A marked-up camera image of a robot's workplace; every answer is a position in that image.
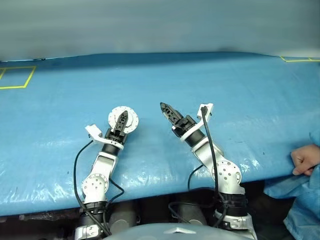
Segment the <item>human hand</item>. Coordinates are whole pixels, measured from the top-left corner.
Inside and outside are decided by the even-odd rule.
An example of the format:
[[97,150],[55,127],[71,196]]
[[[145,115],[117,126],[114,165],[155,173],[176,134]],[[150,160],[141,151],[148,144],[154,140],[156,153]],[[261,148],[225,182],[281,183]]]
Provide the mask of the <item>human hand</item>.
[[304,174],[311,176],[314,166],[320,164],[320,147],[315,144],[297,148],[291,152],[291,158],[295,168],[293,175]]

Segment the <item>white cable clip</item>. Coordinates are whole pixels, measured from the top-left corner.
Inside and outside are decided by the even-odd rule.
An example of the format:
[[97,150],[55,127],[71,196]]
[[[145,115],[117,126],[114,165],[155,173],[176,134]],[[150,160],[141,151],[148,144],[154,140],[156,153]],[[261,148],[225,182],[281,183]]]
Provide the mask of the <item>white cable clip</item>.
[[190,128],[185,134],[183,134],[180,138],[180,141],[183,142],[185,141],[191,134],[193,134],[196,130],[200,129],[203,125],[204,125],[204,121],[202,119],[202,112],[201,112],[201,108],[202,107],[206,107],[207,111],[205,114],[205,120],[206,122],[208,122],[212,116],[212,110],[214,109],[214,104],[213,103],[208,103],[208,104],[200,104],[199,110],[196,114],[196,117],[198,119],[200,119],[200,121],[194,125],[192,128]]
[[85,127],[85,130],[88,132],[89,137],[92,138],[93,142],[99,144],[111,144],[118,149],[123,150],[124,146],[116,141],[105,139],[102,136],[102,131],[97,127],[97,125],[92,124]]

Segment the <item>black cable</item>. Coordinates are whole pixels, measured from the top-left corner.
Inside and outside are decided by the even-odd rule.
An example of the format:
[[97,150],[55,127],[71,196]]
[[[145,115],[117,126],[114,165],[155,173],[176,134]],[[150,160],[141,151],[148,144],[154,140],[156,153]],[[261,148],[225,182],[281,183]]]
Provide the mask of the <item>black cable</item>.
[[207,107],[204,106],[204,107],[201,108],[203,125],[204,125],[204,128],[205,128],[206,136],[208,137],[210,150],[211,150],[211,155],[212,155],[212,161],[213,161],[215,197],[216,197],[216,199],[218,199],[218,197],[220,197],[221,198],[221,202],[223,204],[223,212],[222,212],[221,216],[219,217],[218,221],[214,224],[214,227],[217,228],[219,226],[219,224],[222,222],[222,220],[225,218],[225,216],[227,214],[227,208],[226,208],[226,205],[225,205],[224,196],[222,196],[222,194],[219,192],[217,160],[216,160],[216,155],[215,155],[214,144],[212,142],[212,138],[211,138],[211,135],[210,135],[208,123],[207,123],[207,120],[206,120],[207,111],[208,111]]
[[96,218],[95,216],[92,215],[92,213],[90,211],[87,210],[86,206],[84,205],[84,203],[81,201],[79,194],[78,194],[78,190],[77,190],[77,176],[76,176],[76,171],[77,171],[77,162],[78,162],[78,158],[79,155],[81,154],[81,152],[83,150],[85,150],[93,141],[91,140],[90,142],[88,142],[83,148],[81,148],[81,150],[78,152],[78,154],[75,157],[74,160],[74,165],[73,165],[73,189],[74,189],[74,194],[75,194],[75,198],[78,201],[79,205],[81,206],[81,208],[83,209],[83,211],[85,211],[85,213],[92,219],[92,221],[94,221],[94,223],[103,231],[103,233],[106,236],[110,235],[110,231],[108,231]]
[[174,205],[174,203],[176,202],[170,202],[168,204],[168,209],[170,210],[170,212],[177,218],[180,220],[180,222],[183,222],[185,224],[189,224],[190,222],[185,220],[179,213],[177,213],[173,208],[172,208],[172,205]]
[[125,190],[124,190],[122,187],[120,187],[118,184],[116,184],[111,178],[109,178],[109,181],[121,191],[119,194],[115,195],[114,197],[112,197],[112,198],[110,199],[110,201],[107,202],[107,204],[106,204],[105,207],[104,207],[104,211],[103,211],[103,215],[102,215],[103,224],[104,224],[104,226],[108,229],[108,231],[110,232],[110,235],[111,235],[111,231],[110,231],[110,229],[109,229],[109,226],[108,226],[107,220],[106,220],[106,213],[107,213],[107,211],[108,211],[109,205],[110,205],[116,198],[119,198],[121,195],[123,195],[123,194],[125,193]]
[[223,208],[223,212],[222,212],[221,216],[219,217],[219,219],[213,225],[214,228],[218,228],[219,227],[219,224],[222,222],[222,220],[225,218],[225,216],[227,214],[227,208],[226,208],[226,205],[225,205],[225,198],[224,198],[224,196],[222,196],[222,194],[220,192],[219,192],[219,196],[221,198],[221,201],[222,201],[222,204],[223,204],[224,208]]
[[208,128],[208,123],[207,123],[207,120],[206,120],[207,111],[208,111],[207,107],[203,106],[201,108],[203,125],[204,125],[204,128],[205,128],[206,136],[208,137],[208,141],[209,141],[209,145],[210,145],[210,149],[211,149],[212,161],[213,161],[215,197],[218,198],[218,196],[219,196],[219,181],[218,181],[217,160],[216,160],[216,155],[215,155],[214,144],[212,142],[210,131],[209,131],[209,128]]
[[190,191],[190,181],[191,181],[192,175],[193,175],[196,171],[198,171],[200,168],[202,168],[203,166],[204,166],[203,164],[200,165],[200,166],[198,166],[196,169],[194,169],[194,170],[190,173],[189,178],[188,178],[188,191]]
[[190,222],[187,221],[186,219],[184,219],[180,214],[178,214],[173,208],[172,206],[174,205],[179,205],[179,204],[182,204],[182,205],[188,205],[188,206],[196,206],[196,207],[199,207],[199,208],[202,208],[202,209],[209,209],[209,208],[212,208],[215,203],[211,203],[211,204],[208,204],[208,205],[204,205],[204,204],[197,204],[197,203],[191,203],[191,202],[184,202],[184,201],[173,201],[173,202],[170,202],[168,204],[168,209],[170,210],[170,212],[177,218],[180,220],[180,222],[183,222],[183,223],[186,223],[186,224],[189,224]]

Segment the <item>round flange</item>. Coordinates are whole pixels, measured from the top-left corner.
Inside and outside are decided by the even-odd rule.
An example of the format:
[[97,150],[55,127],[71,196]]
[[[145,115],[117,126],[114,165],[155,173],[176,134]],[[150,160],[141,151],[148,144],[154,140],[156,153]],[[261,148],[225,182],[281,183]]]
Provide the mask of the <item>round flange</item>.
[[239,167],[229,160],[220,160],[216,163],[218,175],[222,176],[225,180],[227,180],[231,176],[236,176],[236,180],[238,184],[241,183],[242,175]]
[[88,176],[82,183],[83,193],[85,195],[92,194],[96,191],[102,190],[106,192],[108,188],[107,178],[99,173]]
[[112,109],[112,112],[109,113],[108,116],[108,122],[111,126],[111,128],[115,128],[119,116],[124,112],[128,112],[128,121],[126,122],[125,128],[124,128],[124,133],[128,134],[133,132],[139,123],[139,118],[138,115],[135,113],[135,111],[128,107],[128,106],[117,106],[114,109]]

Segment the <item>metal bracket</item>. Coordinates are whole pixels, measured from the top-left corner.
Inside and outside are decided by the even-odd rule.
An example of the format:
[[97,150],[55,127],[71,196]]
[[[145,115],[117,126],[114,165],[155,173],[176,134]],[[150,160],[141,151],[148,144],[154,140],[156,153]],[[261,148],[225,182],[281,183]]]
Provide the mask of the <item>metal bracket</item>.
[[[191,151],[195,157],[209,170],[211,177],[215,180],[214,162],[208,137],[196,144]],[[224,194],[244,194],[245,189],[240,187],[242,175],[240,168],[223,157],[220,151],[214,149],[218,170],[219,192]]]
[[[221,213],[217,210],[214,212],[214,216],[219,219],[221,217]],[[230,224],[230,227],[233,230],[246,230],[246,231],[237,231],[235,233],[247,237],[249,239],[257,240],[257,235],[254,229],[254,225],[252,222],[252,217],[250,214],[247,214],[246,216],[229,216],[226,215],[223,218],[223,221],[226,224],[226,227],[228,226],[228,223]]]
[[90,239],[95,238],[99,235],[99,227],[97,225],[89,225],[89,226],[81,226],[77,227],[74,232],[74,239],[75,240],[83,240],[83,239]]
[[105,152],[98,153],[89,176],[82,183],[85,204],[106,200],[109,177],[115,169],[117,159],[116,156]]
[[202,107],[207,107],[207,112],[205,114],[205,120],[208,122],[212,116],[212,110],[214,109],[214,104],[213,103],[208,103],[208,104],[200,104],[200,107],[198,109],[198,112],[196,114],[196,117],[198,119],[200,119],[200,121],[193,126],[192,128],[190,128],[185,134],[183,134],[180,138],[180,141],[183,142],[184,140],[186,140],[192,133],[194,133],[196,130],[200,129],[203,125],[204,125],[204,121],[202,119],[202,112],[201,112],[201,108]]
[[124,146],[122,144],[120,144],[116,141],[112,141],[112,140],[103,138],[102,131],[95,124],[86,126],[85,130],[88,132],[90,138],[92,138],[94,143],[111,144],[120,150],[124,149]]

